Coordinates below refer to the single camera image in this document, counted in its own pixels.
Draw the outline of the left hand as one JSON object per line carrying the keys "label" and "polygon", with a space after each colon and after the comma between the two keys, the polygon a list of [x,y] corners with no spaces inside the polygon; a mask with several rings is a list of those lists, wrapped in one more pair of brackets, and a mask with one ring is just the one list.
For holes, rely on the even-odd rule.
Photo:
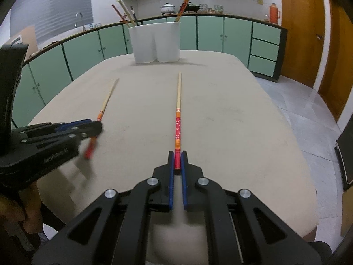
{"label": "left hand", "polygon": [[6,222],[20,222],[28,234],[42,232],[41,204],[36,182],[13,197],[1,196],[1,227]]}

